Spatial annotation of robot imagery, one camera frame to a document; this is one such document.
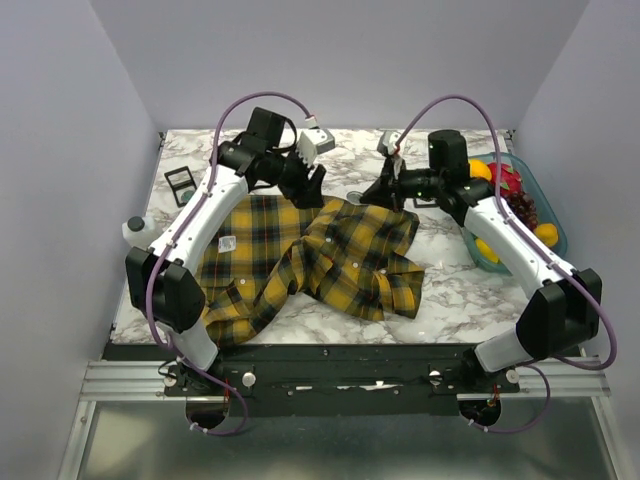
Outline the yellow plaid flannel shirt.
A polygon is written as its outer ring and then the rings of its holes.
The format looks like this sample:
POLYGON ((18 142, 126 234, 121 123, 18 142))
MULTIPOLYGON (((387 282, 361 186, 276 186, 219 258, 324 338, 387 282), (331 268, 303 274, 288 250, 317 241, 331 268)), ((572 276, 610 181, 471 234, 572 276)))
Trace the yellow plaid flannel shirt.
POLYGON ((256 337, 298 293, 368 321, 413 319, 424 270, 406 254, 418 227, 412 212, 337 197, 298 209, 282 196, 249 195, 198 265, 201 322, 219 348, 230 348, 256 337))

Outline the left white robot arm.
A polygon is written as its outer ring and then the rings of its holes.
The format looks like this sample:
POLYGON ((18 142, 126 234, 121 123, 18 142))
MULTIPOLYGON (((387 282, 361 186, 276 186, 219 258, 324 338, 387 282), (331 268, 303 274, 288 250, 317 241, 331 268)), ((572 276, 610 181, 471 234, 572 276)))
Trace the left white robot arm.
POLYGON ((205 295, 195 279, 214 234, 259 182, 278 187, 298 208, 322 203, 326 170, 314 162, 334 149, 335 138, 309 117, 293 143, 283 147, 289 123, 282 115, 255 108, 245 130, 214 144, 214 165, 174 222, 149 247, 134 247, 125 259, 132 306, 149 320, 152 333, 163 332, 170 349, 192 365, 187 382, 201 395, 214 393, 222 380, 213 364, 218 347, 200 319, 205 295))

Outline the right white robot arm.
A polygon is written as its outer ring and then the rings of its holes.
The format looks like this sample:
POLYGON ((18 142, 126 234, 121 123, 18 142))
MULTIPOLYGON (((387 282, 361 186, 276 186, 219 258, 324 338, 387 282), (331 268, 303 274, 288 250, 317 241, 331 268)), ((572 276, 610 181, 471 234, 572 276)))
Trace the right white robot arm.
POLYGON ((592 269, 576 270, 553 253, 490 181, 472 176, 466 140, 459 131, 430 133, 429 165, 421 169, 406 167, 399 141, 394 131, 380 137, 377 150, 384 164, 361 202, 393 210, 408 199, 434 202, 488 244, 528 299, 514 327, 464 353, 459 372, 467 389, 483 391, 494 383, 497 372, 554 357, 597 334, 601 278, 592 269))

